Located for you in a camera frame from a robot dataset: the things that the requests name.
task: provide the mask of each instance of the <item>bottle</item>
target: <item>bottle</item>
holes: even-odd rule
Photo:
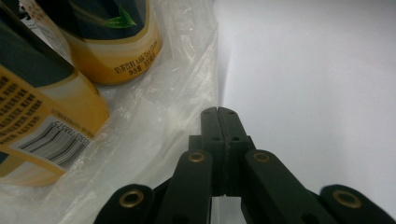
[[[0,183],[53,183],[107,120],[106,101],[2,1],[0,49]]]
[[[162,42],[149,0],[37,0],[67,40],[76,68],[117,84],[145,72]]]

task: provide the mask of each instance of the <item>plastic bag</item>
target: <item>plastic bag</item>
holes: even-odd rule
[[[110,118],[56,184],[0,185],[0,223],[93,223],[112,193],[127,184],[157,187],[169,178],[200,112],[218,104],[217,23],[210,0],[154,0],[163,37],[145,75],[99,87]]]

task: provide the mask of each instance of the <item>white surface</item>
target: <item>white surface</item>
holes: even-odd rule
[[[221,105],[256,147],[306,188],[347,185],[396,218],[396,3],[216,0],[215,14]]]

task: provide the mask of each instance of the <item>barcode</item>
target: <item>barcode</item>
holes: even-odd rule
[[[90,143],[84,135],[52,117],[43,122],[28,140],[13,144],[16,149],[69,168]]]

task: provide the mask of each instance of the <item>brass screw insert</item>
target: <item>brass screw insert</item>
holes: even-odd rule
[[[256,161],[259,162],[268,162],[269,160],[271,160],[270,155],[264,152],[256,152],[253,154],[253,157]]]
[[[338,203],[342,204],[343,206],[350,208],[361,207],[361,200],[348,191],[338,189],[332,193],[332,196]]]
[[[205,159],[205,155],[201,152],[193,152],[189,155],[189,161],[200,162]]]
[[[138,189],[132,189],[120,197],[120,205],[125,208],[132,208],[143,202],[144,194]]]

